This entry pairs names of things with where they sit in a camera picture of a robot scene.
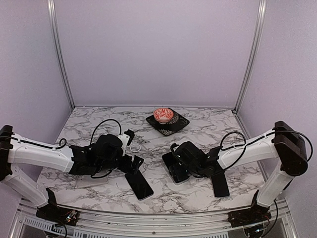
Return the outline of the red white patterned bowl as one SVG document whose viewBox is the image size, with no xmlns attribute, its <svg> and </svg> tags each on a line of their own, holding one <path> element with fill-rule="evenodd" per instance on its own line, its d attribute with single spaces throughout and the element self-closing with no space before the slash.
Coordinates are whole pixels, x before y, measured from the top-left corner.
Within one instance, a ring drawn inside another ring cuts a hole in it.
<svg viewBox="0 0 317 238">
<path fill-rule="evenodd" d="M 155 109 L 155 111 L 153 112 L 153 115 L 154 115 L 154 119 L 157 122 L 161 124 L 165 124 L 172 120 L 172 118 L 174 117 L 174 112 L 172 109 L 169 109 L 169 108 L 158 108 L 158 109 Z"/>
</svg>

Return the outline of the translucent grey phone case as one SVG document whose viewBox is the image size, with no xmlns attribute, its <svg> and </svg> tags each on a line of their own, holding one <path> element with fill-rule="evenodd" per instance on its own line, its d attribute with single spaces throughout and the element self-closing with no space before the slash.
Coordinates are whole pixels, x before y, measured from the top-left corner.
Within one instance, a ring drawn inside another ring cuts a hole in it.
<svg viewBox="0 0 317 238">
<path fill-rule="evenodd" d="M 87 188 L 106 184 L 108 177 L 91 178 L 89 175 L 76 176 L 76 188 Z"/>
</svg>

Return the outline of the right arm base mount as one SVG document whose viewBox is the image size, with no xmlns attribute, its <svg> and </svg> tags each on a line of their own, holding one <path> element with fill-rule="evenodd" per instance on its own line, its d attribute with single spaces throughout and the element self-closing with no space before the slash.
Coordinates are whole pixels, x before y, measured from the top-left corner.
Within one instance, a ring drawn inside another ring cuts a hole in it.
<svg viewBox="0 0 317 238">
<path fill-rule="evenodd" d="M 272 218 L 269 207 L 262 207 L 258 205 L 258 193 L 259 191 L 257 190 L 249 208 L 228 213 L 227 220 L 233 228 L 268 221 Z"/>
</svg>

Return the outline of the front aluminium frame rail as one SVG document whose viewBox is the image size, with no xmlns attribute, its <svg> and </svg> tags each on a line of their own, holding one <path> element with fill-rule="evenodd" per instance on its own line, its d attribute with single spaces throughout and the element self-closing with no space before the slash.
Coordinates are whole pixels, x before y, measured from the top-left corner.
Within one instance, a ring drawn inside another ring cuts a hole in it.
<svg viewBox="0 0 317 238">
<path fill-rule="evenodd" d="M 271 206 L 272 218 L 233 227 L 230 210 L 183 214 L 133 214 L 78 209 L 75 226 L 55 227 L 36 217 L 36 208 L 22 199 L 9 231 L 10 238 L 296 238 L 298 234 L 284 200 Z"/>
</svg>

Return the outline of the aluminium corner post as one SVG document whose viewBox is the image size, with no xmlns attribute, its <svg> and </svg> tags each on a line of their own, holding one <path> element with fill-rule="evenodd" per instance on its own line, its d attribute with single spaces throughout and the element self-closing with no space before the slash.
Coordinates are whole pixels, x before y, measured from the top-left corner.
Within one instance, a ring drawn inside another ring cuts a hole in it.
<svg viewBox="0 0 317 238">
<path fill-rule="evenodd" d="M 60 37 L 59 37 L 59 32 L 58 32 L 57 15 L 56 15 L 56 11 L 55 11 L 55 1 L 48 0 L 47 5 L 48 5 L 48 13 L 49 13 L 49 19 L 50 19 L 50 24 L 51 24 L 51 29 L 52 29 L 52 35 L 53 35 L 53 43 L 54 43 L 54 48 L 55 48 L 55 53 L 56 53 L 59 71 L 61 74 L 62 84 L 64 86 L 64 90 L 66 93 L 68 104 L 69 104 L 71 110 L 74 110 L 75 109 L 75 102 L 74 102 L 73 95 L 71 92 L 70 83 L 69 83 L 68 75 L 66 72 L 65 62 L 63 59 L 63 55 L 62 55 L 62 47 L 61 47 L 61 42 L 60 42 Z"/>
<path fill-rule="evenodd" d="M 256 24 L 255 24 L 255 30 L 254 30 L 254 35 L 252 39 L 252 44 L 251 44 L 251 49 L 250 49 L 250 54 L 248 57 L 246 69 L 244 72 L 242 84 L 240 87 L 240 91 L 235 103 L 234 111 L 237 114 L 243 104 L 243 100 L 245 98 L 252 72 L 253 72 L 253 67 L 254 63 L 256 60 L 256 56 L 259 50 L 260 42 L 261 42 L 261 37 L 263 33 L 263 27 L 264 27 L 264 19 L 265 19 L 265 13 L 266 13 L 266 7 L 267 7 L 267 0 L 260 0 L 259 1 L 259 7 L 258 7 L 258 13 L 257 13 L 257 18 L 256 18 Z"/>
</svg>

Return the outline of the right aluminium corner post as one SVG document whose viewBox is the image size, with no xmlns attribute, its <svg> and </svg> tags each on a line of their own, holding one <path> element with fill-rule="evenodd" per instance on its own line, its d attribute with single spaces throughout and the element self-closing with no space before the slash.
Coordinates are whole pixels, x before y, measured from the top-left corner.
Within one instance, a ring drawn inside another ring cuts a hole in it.
<svg viewBox="0 0 317 238">
<path fill-rule="evenodd" d="M 257 13 L 257 18 L 256 18 L 256 24 L 255 24 L 255 30 L 254 30 L 254 35 L 252 39 L 252 44 L 251 44 L 251 49 L 250 49 L 250 54 L 248 57 L 246 69 L 244 72 L 242 84 L 240 87 L 240 91 L 235 103 L 234 111 L 237 114 L 243 104 L 243 100 L 245 98 L 252 72 L 253 72 L 253 67 L 254 63 L 256 60 L 256 56 L 259 50 L 260 42 L 261 42 L 261 37 L 263 33 L 263 27 L 264 27 L 264 19 L 265 19 L 265 13 L 266 13 L 266 7 L 267 7 L 267 0 L 260 0 L 259 1 L 259 7 L 258 7 L 258 13 Z"/>
</svg>

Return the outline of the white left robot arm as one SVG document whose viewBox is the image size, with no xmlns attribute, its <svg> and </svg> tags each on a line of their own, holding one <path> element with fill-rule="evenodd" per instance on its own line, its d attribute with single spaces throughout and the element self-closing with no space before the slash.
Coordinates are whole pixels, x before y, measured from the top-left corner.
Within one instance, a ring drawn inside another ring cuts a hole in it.
<svg viewBox="0 0 317 238">
<path fill-rule="evenodd" d="M 143 159 L 129 156 L 126 147 L 134 138 L 134 132 L 127 130 L 115 136 L 101 135 L 95 143 L 80 147 L 75 145 L 42 144 L 13 132 L 11 125 L 0 130 L 0 180 L 23 197 L 31 201 L 51 220 L 59 220 L 63 213 L 57 206 L 55 195 L 49 189 L 38 185 L 18 164 L 29 164 L 53 168 L 76 176 L 90 176 L 97 179 L 97 173 L 119 169 L 135 174 Z"/>
</svg>

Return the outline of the black patterned square plate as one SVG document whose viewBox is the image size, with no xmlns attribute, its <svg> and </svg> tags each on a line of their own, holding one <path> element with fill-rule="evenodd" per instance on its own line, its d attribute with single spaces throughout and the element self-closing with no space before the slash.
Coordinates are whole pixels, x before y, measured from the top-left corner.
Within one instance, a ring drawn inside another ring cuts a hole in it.
<svg viewBox="0 0 317 238">
<path fill-rule="evenodd" d="M 190 121 L 175 110 L 172 109 L 172 111 L 174 113 L 173 118 L 165 124 L 161 124 L 156 121 L 154 116 L 147 117 L 146 121 L 164 136 L 175 134 L 185 128 L 190 123 Z"/>
</svg>

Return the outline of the black phone silver edge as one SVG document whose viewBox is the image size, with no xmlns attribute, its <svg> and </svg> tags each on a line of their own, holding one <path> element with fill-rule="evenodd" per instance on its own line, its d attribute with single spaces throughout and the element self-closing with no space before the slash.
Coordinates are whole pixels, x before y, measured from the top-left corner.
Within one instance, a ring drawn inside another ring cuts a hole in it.
<svg viewBox="0 0 317 238">
<path fill-rule="evenodd" d="M 125 178 L 138 200 L 144 200 L 154 194 L 140 171 L 137 171 L 136 174 L 126 173 Z"/>
</svg>

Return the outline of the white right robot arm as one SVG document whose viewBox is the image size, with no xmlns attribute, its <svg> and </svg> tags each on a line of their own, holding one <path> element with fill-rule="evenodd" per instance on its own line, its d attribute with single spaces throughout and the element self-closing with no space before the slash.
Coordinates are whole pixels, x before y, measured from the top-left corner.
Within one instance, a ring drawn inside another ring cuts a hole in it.
<svg viewBox="0 0 317 238">
<path fill-rule="evenodd" d="M 214 196 L 229 196 L 225 172 L 237 166 L 275 159 L 276 167 L 254 196 L 253 205 L 246 210 L 245 217 L 256 222 L 264 215 L 275 198 L 297 176 L 308 169 L 311 156 L 307 155 L 306 144 L 309 139 L 294 131 L 283 121 L 277 121 L 273 129 L 251 139 L 243 138 L 242 143 L 227 147 L 221 143 L 208 153 L 203 152 L 192 142 L 172 144 L 170 152 L 162 160 L 175 183 L 188 179 L 189 176 L 210 178 Z"/>
</svg>

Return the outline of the left aluminium corner post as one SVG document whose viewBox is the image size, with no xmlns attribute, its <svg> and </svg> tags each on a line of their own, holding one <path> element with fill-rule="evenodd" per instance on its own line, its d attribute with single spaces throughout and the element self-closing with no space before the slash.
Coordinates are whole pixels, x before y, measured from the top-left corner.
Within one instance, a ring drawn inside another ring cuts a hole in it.
<svg viewBox="0 0 317 238">
<path fill-rule="evenodd" d="M 59 37 L 59 32 L 58 32 L 57 15 L 56 15 L 56 11 L 55 11 L 55 1 L 48 0 L 47 5 L 48 5 L 48 13 L 49 13 L 49 19 L 50 19 L 50 24 L 51 24 L 51 29 L 52 29 L 52 35 L 53 35 L 53 43 L 54 43 L 54 48 L 55 48 L 55 53 L 56 53 L 59 71 L 61 74 L 62 84 L 64 86 L 64 90 L 66 93 L 68 104 L 69 104 L 71 110 L 74 110 L 75 109 L 75 102 L 74 102 L 73 95 L 71 92 L 70 83 L 69 83 L 68 75 L 66 72 L 65 62 L 63 59 L 63 55 L 62 55 L 62 47 L 61 47 L 61 42 L 60 42 L 60 37 Z"/>
</svg>

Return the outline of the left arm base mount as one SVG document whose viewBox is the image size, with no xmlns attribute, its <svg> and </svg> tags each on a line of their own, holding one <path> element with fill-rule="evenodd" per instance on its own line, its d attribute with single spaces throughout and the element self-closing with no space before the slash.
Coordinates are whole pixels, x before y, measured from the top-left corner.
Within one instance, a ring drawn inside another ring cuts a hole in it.
<svg viewBox="0 0 317 238">
<path fill-rule="evenodd" d="M 37 208 L 36 216 L 48 221 L 76 226 L 79 212 L 74 209 L 58 206 L 54 192 L 49 188 L 46 188 L 46 191 L 48 193 L 48 204 Z"/>
</svg>

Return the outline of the black phone right side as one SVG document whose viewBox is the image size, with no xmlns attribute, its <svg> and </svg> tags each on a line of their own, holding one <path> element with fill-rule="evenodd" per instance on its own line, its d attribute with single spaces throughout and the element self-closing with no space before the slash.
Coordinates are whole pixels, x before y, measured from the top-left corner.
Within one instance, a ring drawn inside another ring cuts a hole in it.
<svg viewBox="0 0 317 238">
<path fill-rule="evenodd" d="M 230 195 L 224 172 L 212 176 L 211 182 L 216 198 L 224 198 Z"/>
</svg>

